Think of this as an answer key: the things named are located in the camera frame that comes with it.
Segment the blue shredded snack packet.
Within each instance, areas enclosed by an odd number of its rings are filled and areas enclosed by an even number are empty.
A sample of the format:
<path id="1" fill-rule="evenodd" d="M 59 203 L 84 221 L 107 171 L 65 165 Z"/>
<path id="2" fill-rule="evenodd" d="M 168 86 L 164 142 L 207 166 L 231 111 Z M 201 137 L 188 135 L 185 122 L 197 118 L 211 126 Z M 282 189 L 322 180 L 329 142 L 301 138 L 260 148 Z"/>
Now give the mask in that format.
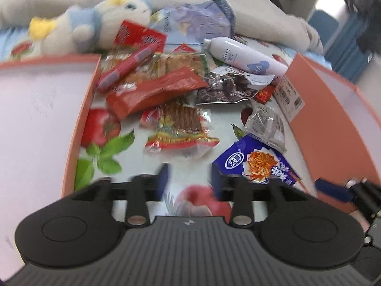
<path id="1" fill-rule="evenodd" d="M 222 174 L 243 176 L 254 183 L 267 184 L 276 178 L 292 186 L 300 181 L 282 153 L 250 135 L 232 144 L 213 163 Z"/>

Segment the clear grey snack packet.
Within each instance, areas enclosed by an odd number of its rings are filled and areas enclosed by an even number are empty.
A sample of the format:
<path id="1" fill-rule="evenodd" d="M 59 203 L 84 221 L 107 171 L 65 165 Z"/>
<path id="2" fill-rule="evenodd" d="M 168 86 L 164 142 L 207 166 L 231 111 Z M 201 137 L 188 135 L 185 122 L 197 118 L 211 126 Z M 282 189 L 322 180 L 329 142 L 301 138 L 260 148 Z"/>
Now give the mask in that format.
<path id="1" fill-rule="evenodd" d="M 252 114 L 248 117 L 243 132 L 250 134 L 282 154 L 287 151 L 283 121 L 268 106 L 259 103 L 252 106 Z"/>

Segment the spicy strips clear packet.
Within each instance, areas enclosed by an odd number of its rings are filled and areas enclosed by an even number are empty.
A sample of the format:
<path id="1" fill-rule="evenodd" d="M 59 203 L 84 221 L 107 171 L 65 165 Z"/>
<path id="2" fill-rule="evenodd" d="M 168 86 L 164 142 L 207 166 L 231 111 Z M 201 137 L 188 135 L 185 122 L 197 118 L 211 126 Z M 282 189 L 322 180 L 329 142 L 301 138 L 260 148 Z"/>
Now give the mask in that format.
<path id="1" fill-rule="evenodd" d="M 209 135 L 210 122 L 210 110 L 192 107 L 182 97 L 145 110 L 140 125 L 154 131 L 145 150 L 202 157 L 220 143 Z"/>

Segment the red foil tea packet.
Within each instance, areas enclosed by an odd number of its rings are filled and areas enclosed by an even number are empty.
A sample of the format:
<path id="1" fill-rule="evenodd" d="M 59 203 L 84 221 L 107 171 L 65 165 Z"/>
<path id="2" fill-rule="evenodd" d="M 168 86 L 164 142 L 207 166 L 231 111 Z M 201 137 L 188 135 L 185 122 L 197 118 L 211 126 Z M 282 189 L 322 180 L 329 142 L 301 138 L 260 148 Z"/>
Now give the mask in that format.
<path id="1" fill-rule="evenodd" d="M 275 91 L 275 87 L 272 86 L 272 85 L 269 85 L 266 88 L 264 88 L 261 91 L 259 91 L 255 95 L 254 100 L 256 102 L 261 103 L 262 105 L 264 105 L 264 104 L 266 104 L 270 100 L 270 98 L 271 98 L 271 96 L 272 96 L 274 91 Z"/>

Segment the dark plum snack bag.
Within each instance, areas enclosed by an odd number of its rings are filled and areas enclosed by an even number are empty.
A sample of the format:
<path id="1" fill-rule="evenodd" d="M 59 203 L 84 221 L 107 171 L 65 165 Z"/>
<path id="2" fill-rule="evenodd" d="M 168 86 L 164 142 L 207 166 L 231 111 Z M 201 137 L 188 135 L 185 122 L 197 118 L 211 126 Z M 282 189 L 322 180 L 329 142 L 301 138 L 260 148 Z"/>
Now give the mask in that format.
<path id="1" fill-rule="evenodd" d="M 219 66 L 204 77 L 208 86 L 197 91 L 195 102 L 196 105 L 212 105 L 247 101 L 269 86 L 274 78 L 274 75 L 257 75 L 231 66 Z"/>

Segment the red snack packet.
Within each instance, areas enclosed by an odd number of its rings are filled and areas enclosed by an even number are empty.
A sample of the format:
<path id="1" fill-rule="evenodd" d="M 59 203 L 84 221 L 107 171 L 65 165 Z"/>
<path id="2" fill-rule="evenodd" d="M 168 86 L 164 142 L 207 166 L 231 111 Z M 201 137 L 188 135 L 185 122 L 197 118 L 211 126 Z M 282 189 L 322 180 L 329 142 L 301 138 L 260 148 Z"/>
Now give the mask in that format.
<path id="1" fill-rule="evenodd" d="M 106 97 L 106 104 L 122 120 L 206 86 L 203 78 L 189 68 L 182 67 L 162 77 L 144 81 L 135 89 L 113 92 Z"/>

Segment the red sausage stick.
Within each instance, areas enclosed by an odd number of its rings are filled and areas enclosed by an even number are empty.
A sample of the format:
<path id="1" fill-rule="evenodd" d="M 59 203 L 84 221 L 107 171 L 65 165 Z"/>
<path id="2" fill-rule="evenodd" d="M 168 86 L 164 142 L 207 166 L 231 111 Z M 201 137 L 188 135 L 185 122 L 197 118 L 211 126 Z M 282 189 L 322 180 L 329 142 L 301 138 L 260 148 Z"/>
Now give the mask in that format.
<path id="1" fill-rule="evenodd" d="M 114 68 L 102 73 L 97 82 L 97 90 L 106 91 L 111 88 L 111 86 L 113 86 L 113 84 L 115 84 L 121 77 L 126 76 L 135 70 L 141 62 L 154 55 L 159 46 L 160 44 L 158 42 L 147 44 L 132 53 Z"/>

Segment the red header snack bag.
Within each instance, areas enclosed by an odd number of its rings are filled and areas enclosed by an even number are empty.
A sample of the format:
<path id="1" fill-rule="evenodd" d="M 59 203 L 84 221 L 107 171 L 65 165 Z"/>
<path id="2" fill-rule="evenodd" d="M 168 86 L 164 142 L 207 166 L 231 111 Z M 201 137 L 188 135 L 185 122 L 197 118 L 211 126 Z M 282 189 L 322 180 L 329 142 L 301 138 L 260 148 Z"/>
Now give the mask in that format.
<path id="1" fill-rule="evenodd" d="M 114 43 L 140 48 L 150 43 L 158 43 L 157 52 L 163 52 L 167 35 L 157 30 L 124 20 L 115 37 Z"/>

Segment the fruit print sheet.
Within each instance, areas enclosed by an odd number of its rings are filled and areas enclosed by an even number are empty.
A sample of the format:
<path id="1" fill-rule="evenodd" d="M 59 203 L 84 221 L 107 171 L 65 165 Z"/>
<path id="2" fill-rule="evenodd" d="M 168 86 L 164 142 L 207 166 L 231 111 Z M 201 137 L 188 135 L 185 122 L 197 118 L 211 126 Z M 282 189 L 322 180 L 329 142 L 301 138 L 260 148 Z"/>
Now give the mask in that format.
<path id="1" fill-rule="evenodd" d="M 32 50 L 32 42 L 26 37 L 26 28 L 10 28 L 1 32 L 1 61 L 7 58 L 19 59 L 29 54 Z M 236 36 L 238 42 L 246 44 L 265 55 L 276 50 L 272 57 L 285 66 L 289 66 L 295 58 L 297 51 L 282 45 L 274 45 L 254 39 L 245 39 Z M 140 75 L 148 76 L 159 72 L 159 66 L 166 63 L 166 72 L 170 72 L 170 60 L 175 62 L 177 58 L 195 58 L 195 64 L 204 63 L 206 56 L 196 53 L 185 54 L 185 45 L 180 45 L 180 54 L 155 54 L 144 62 L 141 70 L 136 69 L 137 79 Z M 267 184 L 271 178 L 278 178 L 282 182 L 292 186 L 300 182 L 299 175 L 290 166 L 283 154 L 286 153 L 284 124 L 281 115 L 271 103 L 271 96 L 275 90 L 275 84 L 269 83 L 260 90 L 260 84 L 270 79 L 276 79 L 274 75 L 254 75 L 239 70 L 229 65 L 216 62 L 218 66 L 211 69 L 210 73 L 204 72 L 204 80 L 208 87 L 201 88 L 196 92 L 194 101 L 178 97 L 142 113 L 140 119 L 141 128 L 153 130 L 154 133 L 147 138 L 144 151 L 149 154 L 162 154 L 163 156 L 176 156 L 176 158 L 204 158 L 211 155 L 211 150 L 221 142 L 223 136 L 228 135 L 227 123 L 231 121 L 223 118 L 222 112 L 233 113 L 233 105 L 243 104 L 250 101 L 251 105 L 242 108 L 241 124 L 243 130 L 232 124 L 232 129 L 238 140 L 249 134 L 248 137 L 254 144 L 245 148 L 244 152 L 228 149 L 218 155 L 219 169 L 226 173 L 246 176 L 254 183 Z M 103 116 L 108 114 L 104 108 L 90 110 L 89 119 L 85 127 L 84 137 L 88 137 L 90 147 L 93 147 L 97 157 L 97 166 L 101 165 L 102 158 L 108 162 L 117 153 L 106 156 L 106 148 L 115 143 L 111 140 L 103 144 L 103 139 L 95 129 L 98 128 Z M 228 204 L 217 204 L 212 200 L 211 187 L 202 187 L 201 179 L 191 179 L 198 184 L 190 185 L 183 189 L 176 200 L 165 194 L 165 202 L 170 215 L 177 216 L 206 216 L 205 214 L 217 214 L 230 216 L 231 208 Z"/>

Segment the pink cardboard box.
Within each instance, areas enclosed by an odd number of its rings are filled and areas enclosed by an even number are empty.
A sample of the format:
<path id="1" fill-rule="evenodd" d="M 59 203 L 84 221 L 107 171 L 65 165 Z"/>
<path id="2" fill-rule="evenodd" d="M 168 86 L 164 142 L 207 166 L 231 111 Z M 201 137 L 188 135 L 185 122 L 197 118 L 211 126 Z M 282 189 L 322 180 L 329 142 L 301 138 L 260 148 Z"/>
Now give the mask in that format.
<path id="1" fill-rule="evenodd" d="M 274 97 L 313 181 L 380 185 L 380 118 L 357 86 L 297 54 Z"/>

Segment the green edged spicy snack pack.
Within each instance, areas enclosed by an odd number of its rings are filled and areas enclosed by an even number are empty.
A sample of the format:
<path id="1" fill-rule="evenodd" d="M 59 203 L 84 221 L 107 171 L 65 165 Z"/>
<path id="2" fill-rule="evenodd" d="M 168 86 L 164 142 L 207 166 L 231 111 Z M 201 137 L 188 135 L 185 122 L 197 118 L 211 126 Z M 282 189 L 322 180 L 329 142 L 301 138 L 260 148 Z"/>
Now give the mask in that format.
<path id="1" fill-rule="evenodd" d="M 193 52 L 155 53 L 143 60 L 133 71 L 120 76 L 118 80 L 112 80 L 111 84 L 98 86 L 103 89 L 115 89 L 116 87 L 135 87 L 144 81 L 162 77 L 179 68 L 187 67 L 200 77 L 209 73 L 210 68 L 205 54 Z"/>

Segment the pink box lid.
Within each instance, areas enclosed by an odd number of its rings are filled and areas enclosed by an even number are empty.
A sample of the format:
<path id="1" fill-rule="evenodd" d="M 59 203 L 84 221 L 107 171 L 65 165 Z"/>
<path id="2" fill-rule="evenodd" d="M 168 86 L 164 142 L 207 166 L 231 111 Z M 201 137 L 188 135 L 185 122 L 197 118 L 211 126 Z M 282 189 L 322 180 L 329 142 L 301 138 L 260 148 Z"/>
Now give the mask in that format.
<path id="1" fill-rule="evenodd" d="M 74 189 L 100 57 L 46 56 L 1 64 L 1 278 L 23 261 L 15 230 Z"/>

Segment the white spray bottle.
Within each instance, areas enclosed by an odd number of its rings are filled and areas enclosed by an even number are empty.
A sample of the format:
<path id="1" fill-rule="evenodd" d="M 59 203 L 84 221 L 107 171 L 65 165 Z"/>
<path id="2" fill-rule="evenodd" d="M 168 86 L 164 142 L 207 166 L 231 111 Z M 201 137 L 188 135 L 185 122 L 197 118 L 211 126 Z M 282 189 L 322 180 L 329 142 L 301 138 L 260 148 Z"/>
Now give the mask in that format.
<path id="1" fill-rule="evenodd" d="M 203 49 L 217 60 L 256 75 L 283 76 L 288 66 L 228 37 L 204 39 Z"/>

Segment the blue curtain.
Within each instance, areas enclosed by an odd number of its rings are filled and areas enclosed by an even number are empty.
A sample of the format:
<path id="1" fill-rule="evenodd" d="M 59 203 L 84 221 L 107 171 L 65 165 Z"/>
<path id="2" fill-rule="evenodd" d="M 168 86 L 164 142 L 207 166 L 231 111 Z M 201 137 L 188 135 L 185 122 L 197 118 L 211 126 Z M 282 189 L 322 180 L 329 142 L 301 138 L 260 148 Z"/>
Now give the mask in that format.
<path id="1" fill-rule="evenodd" d="M 325 59 L 331 63 L 332 70 L 354 84 L 372 58 L 372 53 L 370 51 L 363 53 L 357 43 L 357 39 L 367 27 L 367 19 L 358 13 L 352 13 L 325 54 Z"/>

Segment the white blue plush toy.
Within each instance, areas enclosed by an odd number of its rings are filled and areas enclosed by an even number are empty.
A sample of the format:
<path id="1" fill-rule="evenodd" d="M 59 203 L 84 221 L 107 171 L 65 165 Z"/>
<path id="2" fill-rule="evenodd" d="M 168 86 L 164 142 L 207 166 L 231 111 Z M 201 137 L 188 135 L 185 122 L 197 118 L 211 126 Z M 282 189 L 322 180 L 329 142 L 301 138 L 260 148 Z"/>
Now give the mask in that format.
<path id="1" fill-rule="evenodd" d="M 147 0 L 104 0 L 89 8 L 71 6 L 54 18 L 33 17 L 28 37 L 42 56 L 86 54 L 109 50 L 125 20 L 147 26 L 152 7 Z"/>

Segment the blue chair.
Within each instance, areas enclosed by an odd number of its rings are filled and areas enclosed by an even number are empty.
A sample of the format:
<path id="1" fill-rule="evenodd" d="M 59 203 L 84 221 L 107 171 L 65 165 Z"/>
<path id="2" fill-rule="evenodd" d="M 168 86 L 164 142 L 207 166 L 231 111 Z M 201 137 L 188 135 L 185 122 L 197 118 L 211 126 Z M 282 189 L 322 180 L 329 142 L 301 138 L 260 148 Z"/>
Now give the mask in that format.
<path id="1" fill-rule="evenodd" d="M 322 45 L 326 45 L 339 27 L 339 22 L 322 10 L 314 11 L 308 23 L 319 34 Z"/>

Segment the purple tissue pack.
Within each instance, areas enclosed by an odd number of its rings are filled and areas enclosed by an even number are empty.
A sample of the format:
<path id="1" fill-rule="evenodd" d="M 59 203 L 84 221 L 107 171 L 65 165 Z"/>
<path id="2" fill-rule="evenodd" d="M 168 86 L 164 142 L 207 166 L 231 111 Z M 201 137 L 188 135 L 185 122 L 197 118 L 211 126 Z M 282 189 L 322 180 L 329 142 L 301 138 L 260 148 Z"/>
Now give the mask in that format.
<path id="1" fill-rule="evenodd" d="M 152 14 L 149 27 L 167 35 L 167 45 L 200 45 L 204 39 L 232 37 L 236 16 L 226 0 L 169 5 Z"/>

